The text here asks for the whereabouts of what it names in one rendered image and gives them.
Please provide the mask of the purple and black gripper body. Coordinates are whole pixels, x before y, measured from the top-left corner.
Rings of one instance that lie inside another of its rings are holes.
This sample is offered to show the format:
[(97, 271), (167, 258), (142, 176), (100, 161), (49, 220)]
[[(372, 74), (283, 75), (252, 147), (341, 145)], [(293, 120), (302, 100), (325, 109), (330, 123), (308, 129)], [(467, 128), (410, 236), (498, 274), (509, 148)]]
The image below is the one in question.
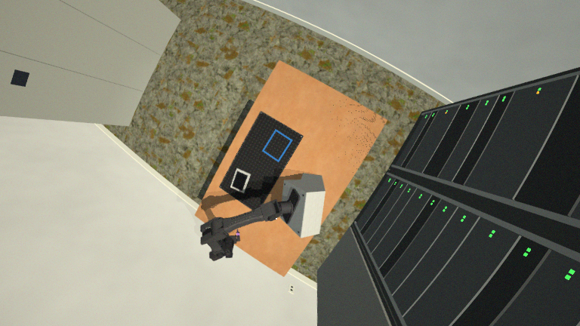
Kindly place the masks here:
[(229, 235), (228, 234), (222, 240), (225, 241), (225, 244), (228, 243), (232, 246), (233, 240), (234, 240), (234, 244), (236, 244), (238, 241), (240, 241), (240, 237), (239, 237), (239, 235)]

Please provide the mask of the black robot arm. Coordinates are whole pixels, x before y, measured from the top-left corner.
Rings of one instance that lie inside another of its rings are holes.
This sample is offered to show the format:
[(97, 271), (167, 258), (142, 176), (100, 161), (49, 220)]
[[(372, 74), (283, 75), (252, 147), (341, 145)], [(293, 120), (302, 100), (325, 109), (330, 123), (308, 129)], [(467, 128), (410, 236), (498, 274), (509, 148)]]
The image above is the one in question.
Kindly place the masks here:
[(251, 223), (273, 221), (280, 217), (281, 214), (286, 224), (288, 224), (295, 212), (300, 198), (301, 197), (296, 189), (293, 189), (288, 201), (277, 201), (277, 199), (275, 199), (260, 205), (252, 211), (235, 217), (215, 217), (200, 226), (200, 232), (202, 232), (201, 245), (208, 244), (212, 250), (209, 252), (209, 258), (213, 261), (219, 260), (222, 257), (232, 258), (234, 240), (231, 246), (231, 244), (225, 244), (221, 239), (224, 239), (228, 233), (235, 229)]

